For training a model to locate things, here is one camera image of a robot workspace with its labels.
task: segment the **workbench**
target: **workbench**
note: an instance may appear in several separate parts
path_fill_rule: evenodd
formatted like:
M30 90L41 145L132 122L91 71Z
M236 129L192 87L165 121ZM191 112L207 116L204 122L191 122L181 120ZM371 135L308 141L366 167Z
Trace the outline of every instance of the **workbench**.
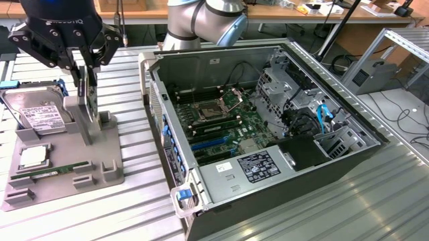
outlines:
M103 18L103 22L108 24L113 24L113 13L100 12L97 7L97 1L95 1L96 9L100 17ZM143 12L125 12L125 24L167 24L167 0L156 0L147 1L147 11ZM335 24L331 33L338 28L339 23L347 13L347 9L345 9L343 14L331 15L326 21L328 24ZM349 52L351 54L359 53L365 51L367 46L363 41L367 41L367 45L371 42L371 35L377 35L379 33L382 27L405 27L406 25L413 26L414 21L421 21L423 17L415 13L411 14L411 18L402 17L385 17L379 18L366 12L359 6L355 9L347 24L359 24L363 27L363 30L357 34L359 36L361 33L365 33L366 38L359 39L358 48L353 47L353 50ZM10 29L12 25L20 23L25 19L24 9L20 3L10 2L0 2L0 25L8 27ZM248 23L250 24L260 24L259 31L263 30L263 24L320 24L324 22L326 17L322 14L315 15L304 15L298 12L295 9L280 8L279 6L264 6L264 5L248 5ZM366 31L366 24L390 24L389 26L378 26L375 29L371 28L370 31ZM324 40L324 44L319 51L323 51L328 40L331 39L332 34L330 34ZM341 42L346 49L349 48L350 41L338 36Z
M239 41L236 45L258 41ZM264 40L266 44L279 41ZM101 66L97 74L99 109L109 110L119 121L124 183L10 212L0 211L0 237L17 241L184 240L141 103L137 54L155 50L153 46L119 49L111 64ZM310 58L303 51L299 56ZM79 54L75 59L83 64ZM69 94L76 94L72 79L60 69L46 68L26 54L18 54L14 61L0 62L0 76L2 81L61 77ZM328 84L335 90L341 85L338 81ZM363 116L370 116L359 107L365 103L357 97L347 99L357 101L354 107ZM429 168L375 117L370 123L390 143L374 157L339 181L203 240L425 240ZM0 200L14 128L16 121L0 106Z

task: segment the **blue pcie slot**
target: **blue pcie slot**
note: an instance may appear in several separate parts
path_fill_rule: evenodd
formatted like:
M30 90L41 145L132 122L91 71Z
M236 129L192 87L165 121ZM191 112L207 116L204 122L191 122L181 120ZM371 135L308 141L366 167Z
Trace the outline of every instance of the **blue pcie slot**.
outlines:
M216 140L214 140L214 141L211 141L211 142L206 142L206 143L196 144L196 145L191 146L191 150L192 150L192 151L196 151L196 150L199 150L199 149L203 149L203 148L207 148L207 147L212 147L212 146L224 144L227 141L228 141L228 137L223 137L223 138L216 139Z

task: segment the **power supply label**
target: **power supply label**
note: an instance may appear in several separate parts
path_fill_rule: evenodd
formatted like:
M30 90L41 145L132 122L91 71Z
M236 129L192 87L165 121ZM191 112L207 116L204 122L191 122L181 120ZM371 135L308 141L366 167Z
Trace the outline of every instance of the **power supply label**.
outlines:
M278 169L267 151L255 153L243 158L238 158L238 162L246 174L247 180L251 183L256 183L280 174L280 170Z
M34 131L64 127L64 121L55 105L22 108L21 112Z

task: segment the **metal rack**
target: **metal rack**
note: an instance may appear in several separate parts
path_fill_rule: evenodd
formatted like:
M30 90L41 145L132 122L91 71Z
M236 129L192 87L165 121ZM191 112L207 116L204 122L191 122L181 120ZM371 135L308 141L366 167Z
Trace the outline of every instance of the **metal rack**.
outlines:
M354 76L357 75L363 63L377 51L377 48L385 38L390 39L398 46L403 47L413 55L415 55L423 62L426 62L425 67L409 80L407 86L410 86L421 75L429 70L429 29L427 28L394 28L382 29L374 42L369 46L365 54L362 55L357 64L351 67L342 78L342 83L345 86L349 85Z

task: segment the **metal table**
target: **metal table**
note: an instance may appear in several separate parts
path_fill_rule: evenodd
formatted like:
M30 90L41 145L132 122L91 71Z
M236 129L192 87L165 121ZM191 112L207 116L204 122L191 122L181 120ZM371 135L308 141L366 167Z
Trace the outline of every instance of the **metal table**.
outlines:
M264 40L268 44L279 40ZM120 125L125 181L10 212L0 211L0 237L12 240L184 240L173 216L168 187L140 99L136 55L149 48L117 51L99 74L100 108ZM302 58L311 56L302 51ZM40 80L63 75L28 55L0 62L4 77ZM312 64L315 70L322 66ZM332 88L363 116L365 103ZM68 88L75 93L71 79ZM5 185L16 123L0 108L0 188ZM328 186L287 202L203 240L423 240L429 236L429 168L389 133L378 118L370 122L389 135L390 144Z

